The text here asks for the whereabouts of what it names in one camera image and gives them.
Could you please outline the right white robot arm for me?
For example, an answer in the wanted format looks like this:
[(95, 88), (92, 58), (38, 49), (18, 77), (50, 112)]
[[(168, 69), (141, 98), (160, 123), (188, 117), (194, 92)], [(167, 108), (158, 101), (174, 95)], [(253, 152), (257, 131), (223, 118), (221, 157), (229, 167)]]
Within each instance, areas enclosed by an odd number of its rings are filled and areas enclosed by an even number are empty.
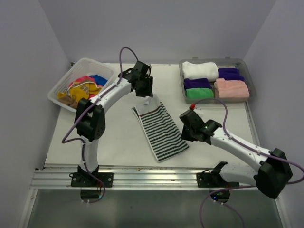
[(203, 121), (191, 109), (181, 114), (180, 120), (183, 123), (182, 139), (221, 148), (247, 164), (246, 167), (236, 167), (221, 161), (212, 171), (197, 174), (198, 187), (228, 188), (246, 184), (275, 199), (292, 178), (286, 155), (280, 149), (270, 151), (253, 145), (228, 132), (223, 124), (214, 120)]

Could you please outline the green white striped towel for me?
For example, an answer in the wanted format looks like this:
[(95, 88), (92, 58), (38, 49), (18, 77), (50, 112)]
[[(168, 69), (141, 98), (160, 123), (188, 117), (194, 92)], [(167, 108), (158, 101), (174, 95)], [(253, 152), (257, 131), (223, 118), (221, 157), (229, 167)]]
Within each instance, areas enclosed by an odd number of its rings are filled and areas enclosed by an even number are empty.
[(189, 145), (181, 138), (176, 123), (157, 95), (148, 97), (143, 103), (134, 106), (132, 111), (158, 163), (189, 149)]

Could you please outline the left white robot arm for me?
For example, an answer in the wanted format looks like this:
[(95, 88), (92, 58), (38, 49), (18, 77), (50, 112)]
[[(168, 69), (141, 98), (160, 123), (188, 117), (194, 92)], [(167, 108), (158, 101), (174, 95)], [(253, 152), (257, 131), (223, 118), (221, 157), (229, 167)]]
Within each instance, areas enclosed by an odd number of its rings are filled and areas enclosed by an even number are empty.
[(137, 97), (152, 97), (153, 77), (149, 65), (137, 61), (134, 67), (120, 73), (104, 91), (93, 98), (81, 99), (75, 117), (81, 141), (81, 162), (71, 173), (72, 187), (108, 187), (107, 174), (99, 172), (98, 141), (105, 132), (105, 114), (123, 96), (135, 92)]

